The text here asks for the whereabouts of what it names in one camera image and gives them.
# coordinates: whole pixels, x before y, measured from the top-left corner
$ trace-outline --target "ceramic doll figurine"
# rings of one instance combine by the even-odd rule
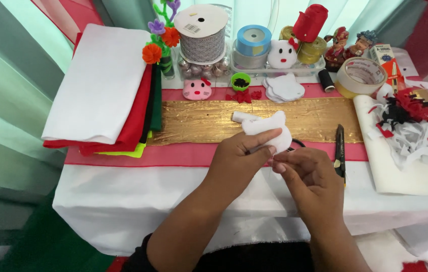
[[[356,35],[356,43],[345,50],[343,53],[344,59],[360,57],[363,51],[372,47],[377,43],[377,34],[375,31],[362,31]]]
[[[271,40],[271,50],[268,53],[268,63],[274,69],[288,69],[296,62],[298,40]]]
[[[206,100],[212,95],[211,83],[205,79],[195,79],[184,81],[182,94],[188,100]]]
[[[329,42],[333,39],[333,46],[328,49],[325,53],[325,68],[329,72],[338,72],[340,67],[342,66],[345,59],[343,58],[343,51],[346,46],[346,41],[348,40],[348,31],[346,31],[345,27],[340,27],[335,30],[333,36],[326,35],[325,41]]]

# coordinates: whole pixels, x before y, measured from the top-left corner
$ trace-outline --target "spool of lace ribbon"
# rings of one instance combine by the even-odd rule
[[[212,64],[225,54],[225,26],[227,13],[214,5],[192,5],[179,12],[174,19],[181,35],[181,54],[197,64]]]

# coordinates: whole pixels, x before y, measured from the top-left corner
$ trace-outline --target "gold mat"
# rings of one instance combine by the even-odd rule
[[[286,126],[295,139],[335,142],[337,126],[342,124],[346,143],[363,142],[353,100],[327,97],[301,98],[282,104],[271,100],[253,100],[252,104],[236,101],[163,101],[162,131],[153,133],[147,144],[218,143],[242,131],[241,124],[231,121],[234,111],[267,118],[278,110],[286,114]]]

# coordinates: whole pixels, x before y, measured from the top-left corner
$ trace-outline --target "hand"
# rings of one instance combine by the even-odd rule
[[[281,174],[310,233],[344,226],[344,183],[327,153],[300,148],[274,156],[273,171]]]
[[[227,208],[246,189],[256,172],[276,152],[274,146],[264,146],[252,154],[248,151],[279,136],[281,128],[256,135],[238,133],[223,140],[212,159],[207,176],[199,186]]]

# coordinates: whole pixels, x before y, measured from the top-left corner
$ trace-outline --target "white hello kitty felt head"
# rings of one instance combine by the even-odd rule
[[[206,100],[212,95],[211,83],[205,79],[185,80],[182,94],[189,100]]]
[[[274,69],[288,69],[296,62],[298,40],[271,40],[271,50],[268,53],[268,63]]]

